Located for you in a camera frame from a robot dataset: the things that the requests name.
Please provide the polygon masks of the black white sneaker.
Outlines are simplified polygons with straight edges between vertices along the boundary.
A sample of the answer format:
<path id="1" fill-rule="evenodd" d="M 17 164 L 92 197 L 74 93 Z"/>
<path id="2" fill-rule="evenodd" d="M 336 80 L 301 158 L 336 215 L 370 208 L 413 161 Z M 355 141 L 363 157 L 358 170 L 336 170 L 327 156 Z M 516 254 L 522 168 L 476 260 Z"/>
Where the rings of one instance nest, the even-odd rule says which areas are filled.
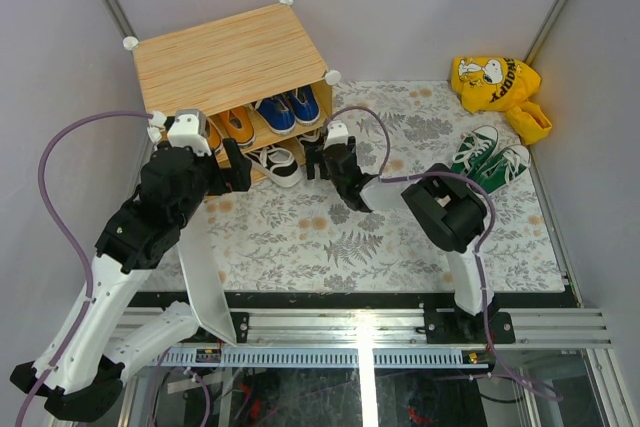
<path id="1" fill-rule="evenodd" d="M 279 145 L 266 146 L 245 156 L 255 170 L 280 187 L 291 188 L 303 178 L 294 154 Z"/>
<path id="2" fill-rule="evenodd" d="M 307 148 L 315 148 L 323 145 L 323 136 L 320 129 L 306 132 L 296 137 L 300 148 L 305 151 Z"/>

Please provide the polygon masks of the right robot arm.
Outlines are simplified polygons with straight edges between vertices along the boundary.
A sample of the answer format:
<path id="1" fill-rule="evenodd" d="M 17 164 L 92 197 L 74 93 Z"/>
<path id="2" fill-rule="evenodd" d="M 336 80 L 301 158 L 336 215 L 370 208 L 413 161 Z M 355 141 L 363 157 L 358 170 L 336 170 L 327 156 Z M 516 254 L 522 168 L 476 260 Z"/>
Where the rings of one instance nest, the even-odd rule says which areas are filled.
<path id="1" fill-rule="evenodd" d="M 463 176 L 436 164 L 421 179 L 382 179 L 361 170 L 352 136 L 329 146 L 320 140 L 303 140 L 301 144 L 308 178 L 319 173 L 331 181 L 342 201 L 354 211 L 409 211 L 429 241 L 445 253 L 454 280 L 454 307 L 442 311 L 430 301 L 425 303 L 423 332 L 428 342 L 515 342 L 512 318 L 499 310 L 475 251 L 477 242 L 484 238 L 487 207 Z"/>

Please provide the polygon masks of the translucent white cabinet door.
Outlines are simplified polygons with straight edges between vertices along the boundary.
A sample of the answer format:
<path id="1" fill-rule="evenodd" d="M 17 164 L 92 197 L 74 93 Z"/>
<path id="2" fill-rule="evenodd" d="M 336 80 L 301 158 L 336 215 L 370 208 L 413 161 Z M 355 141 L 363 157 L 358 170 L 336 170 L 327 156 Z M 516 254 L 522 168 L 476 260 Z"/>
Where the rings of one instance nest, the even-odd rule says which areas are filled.
<path id="1" fill-rule="evenodd" d="M 196 208 L 181 231 L 177 249 L 189 303 L 199 326 L 236 346 L 237 335 L 211 248 L 204 204 Z"/>

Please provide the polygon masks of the orange sneaker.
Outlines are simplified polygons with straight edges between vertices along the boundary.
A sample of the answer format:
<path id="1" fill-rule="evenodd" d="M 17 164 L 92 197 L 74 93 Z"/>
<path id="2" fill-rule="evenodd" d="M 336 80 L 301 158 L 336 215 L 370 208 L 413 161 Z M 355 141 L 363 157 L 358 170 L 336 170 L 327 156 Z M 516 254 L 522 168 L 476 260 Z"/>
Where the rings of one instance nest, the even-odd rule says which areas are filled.
<path id="1" fill-rule="evenodd" d="M 211 152 L 213 155 L 217 156 L 223 150 L 222 134 L 216 124 L 210 118 L 207 119 L 206 131 L 208 145 L 211 149 Z"/>
<path id="2" fill-rule="evenodd" d="M 218 115 L 228 135 L 240 148 L 251 147 L 255 141 L 255 129 L 244 106 L 235 107 Z"/>

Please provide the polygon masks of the green sneaker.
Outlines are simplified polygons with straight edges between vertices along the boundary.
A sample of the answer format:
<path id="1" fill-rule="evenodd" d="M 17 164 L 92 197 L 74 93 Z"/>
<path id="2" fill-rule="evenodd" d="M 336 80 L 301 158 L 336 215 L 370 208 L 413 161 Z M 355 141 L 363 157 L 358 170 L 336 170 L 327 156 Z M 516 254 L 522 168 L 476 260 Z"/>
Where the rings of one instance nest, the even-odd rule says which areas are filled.
<path id="1" fill-rule="evenodd" d="M 485 125 L 468 133 L 452 157 L 451 171 L 470 177 L 490 159 L 498 145 L 499 133 Z"/>
<path id="2" fill-rule="evenodd" d="M 510 186 L 530 167 L 531 156 L 524 145 L 511 145 L 491 157 L 471 179 L 488 194 Z"/>

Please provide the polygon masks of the blue sneaker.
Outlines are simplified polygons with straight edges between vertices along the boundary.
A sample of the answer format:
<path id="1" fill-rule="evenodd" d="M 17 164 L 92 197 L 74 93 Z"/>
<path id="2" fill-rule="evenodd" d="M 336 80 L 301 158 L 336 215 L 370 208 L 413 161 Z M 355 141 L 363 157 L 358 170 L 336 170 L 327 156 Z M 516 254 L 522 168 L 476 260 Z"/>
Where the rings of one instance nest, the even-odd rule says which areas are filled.
<path id="1" fill-rule="evenodd" d="M 302 125 L 312 125 L 320 118 L 320 107 L 310 85 L 286 93 L 296 120 Z"/>
<path id="2" fill-rule="evenodd" d="M 288 135 L 294 130 L 296 124 L 294 114 L 281 95 L 257 101 L 254 110 L 263 118 L 273 133 Z"/>

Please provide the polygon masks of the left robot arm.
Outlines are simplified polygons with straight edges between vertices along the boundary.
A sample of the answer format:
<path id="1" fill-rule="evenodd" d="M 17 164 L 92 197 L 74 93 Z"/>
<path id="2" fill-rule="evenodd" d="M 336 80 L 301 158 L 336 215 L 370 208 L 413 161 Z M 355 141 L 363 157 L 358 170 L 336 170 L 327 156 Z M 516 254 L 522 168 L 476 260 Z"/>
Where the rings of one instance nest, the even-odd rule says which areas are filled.
<path id="1" fill-rule="evenodd" d="M 47 350 L 16 366 L 11 382 L 61 421 L 91 423 L 118 400 L 141 368 L 173 345 L 213 337 L 236 345 L 225 293 L 203 234 L 208 196 L 246 192 L 251 163 L 225 139 L 230 164 L 162 143 L 142 167 L 133 195 L 109 219 L 96 243 L 90 276 Z M 162 257 L 176 248 L 188 298 L 119 339 L 112 334 Z"/>

